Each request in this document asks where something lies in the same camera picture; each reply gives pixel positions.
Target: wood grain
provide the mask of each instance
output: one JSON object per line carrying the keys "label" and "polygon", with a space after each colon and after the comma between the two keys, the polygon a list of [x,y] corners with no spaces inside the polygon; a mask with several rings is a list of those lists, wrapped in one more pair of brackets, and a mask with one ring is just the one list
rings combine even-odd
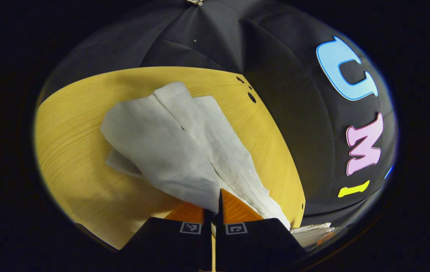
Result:
{"label": "wood grain", "polygon": [[250,90],[240,74],[191,67],[99,74],[60,89],[40,105],[35,120],[37,159],[61,209],[74,222],[121,249],[149,217],[163,218],[182,203],[148,182],[106,165],[112,147],[100,131],[104,115],[116,103],[146,97],[174,81],[184,82],[193,97],[212,95],[217,100],[252,154],[270,196],[292,226],[299,227],[305,203],[301,181],[284,138],[255,88]]}

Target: metal clip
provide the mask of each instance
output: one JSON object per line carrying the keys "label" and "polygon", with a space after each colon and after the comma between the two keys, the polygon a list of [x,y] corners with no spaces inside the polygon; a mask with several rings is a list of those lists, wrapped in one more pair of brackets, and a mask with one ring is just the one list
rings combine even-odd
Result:
{"label": "metal clip", "polygon": [[203,2],[205,2],[205,0],[185,0],[191,3],[194,3],[195,5],[201,6],[203,5]]}

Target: dark background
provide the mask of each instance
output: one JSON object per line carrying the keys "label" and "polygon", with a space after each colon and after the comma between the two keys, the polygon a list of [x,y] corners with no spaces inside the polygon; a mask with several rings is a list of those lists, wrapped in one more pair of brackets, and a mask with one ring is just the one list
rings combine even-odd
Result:
{"label": "dark background", "polygon": [[[52,203],[35,169],[30,129],[39,88],[56,63],[141,4],[0,1],[0,270],[121,269],[116,256]],[[393,184],[378,209],[382,217],[311,270],[430,271],[430,2],[294,5],[367,53],[393,91],[401,128]]]}

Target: white cloth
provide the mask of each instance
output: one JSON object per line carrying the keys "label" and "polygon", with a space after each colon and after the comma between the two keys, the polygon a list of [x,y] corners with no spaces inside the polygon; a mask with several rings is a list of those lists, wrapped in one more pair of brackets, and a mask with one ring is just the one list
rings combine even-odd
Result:
{"label": "white cloth", "polygon": [[[203,176],[204,180],[210,181],[211,185],[218,183],[219,188],[224,188],[237,196],[263,218],[278,218],[289,229],[289,221],[283,214],[280,205],[269,196],[269,191],[263,187],[250,152],[240,141],[212,96],[192,98],[183,83],[174,82],[154,91],[153,95],[148,98],[134,101],[137,102],[123,102],[125,103],[124,110],[116,110],[116,112],[111,113],[118,107],[118,105],[115,106],[108,112],[108,114],[111,113],[110,118],[108,119],[107,114],[103,122],[104,129],[101,127],[103,134],[105,136],[109,134],[113,142],[118,139],[123,142],[115,143],[116,145],[114,145],[106,136],[106,139],[115,148],[108,160],[106,160],[108,165],[134,177],[145,176],[153,186],[170,193],[163,188],[168,186],[168,183],[162,184],[158,182],[160,180],[158,176],[166,172],[165,165],[161,161],[164,163],[166,161],[170,162],[169,176],[185,179],[187,178],[186,175],[191,174],[189,170],[186,170],[186,167],[194,167],[194,165],[184,165],[184,163],[197,160],[200,164],[199,167],[202,165],[203,167],[196,171],[196,177]],[[113,120],[121,114],[124,116],[120,117],[120,119],[125,120],[125,122],[120,123]],[[153,122],[160,118],[157,115],[162,116],[164,122]],[[106,121],[110,123],[109,126],[104,125]],[[162,131],[162,129],[156,127],[167,124],[170,125],[169,130]],[[171,135],[174,131],[176,131],[176,136]],[[115,135],[120,133],[126,135],[116,138]],[[139,142],[134,137],[129,136],[133,133]],[[141,148],[142,152],[139,151],[139,145],[144,145]],[[158,160],[158,156],[163,156],[163,160]],[[177,170],[176,165],[184,167],[185,170]],[[176,172],[185,172],[186,174],[178,176]],[[189,177],[186,181],[178,179],[173,179],[173,184],[177,184],[176,186],[178,186],[179,182],[182,182],[184,186],[188,184],[191,184],[192,187],[201,186],[197,183],[195,177]],[[206,186],[202,188],[203,193],[200,191],[200,196],[194,198],[200,200],[201,195],[204,195],[206,198],[215,198],[218,203],[219,194],[217,193],[216,196],[210,195],[213,187]],[[188,194],[184,195],[186,198],[181,198],[179,196],[182,195],[181,190],[182,188],[174,190],[177,195],[170,194],[203,208],[208,207],[195,203]]]}
{"label": "white cloth", "polygon": [[154,187],[218,212],[215,170],[154,95],[115,105],[104,117],[101,132]]}

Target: blue letter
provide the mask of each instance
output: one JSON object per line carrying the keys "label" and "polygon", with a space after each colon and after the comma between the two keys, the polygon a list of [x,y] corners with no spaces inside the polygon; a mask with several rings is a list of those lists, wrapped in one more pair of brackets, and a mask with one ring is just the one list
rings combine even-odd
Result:
{"label": "blue letter", "polygon": [[352,101],[364,98],[371,93],[378,96],[376,84],[367,71],[365,71],[366,78],[356,84],[350,84],[344,79],[339,66],[352,60],[361,64],[361,60],[346,43],[338,37],[334,39],[335,41],[323,43],[316,49],[319,64],[334,88],[344,98]]}

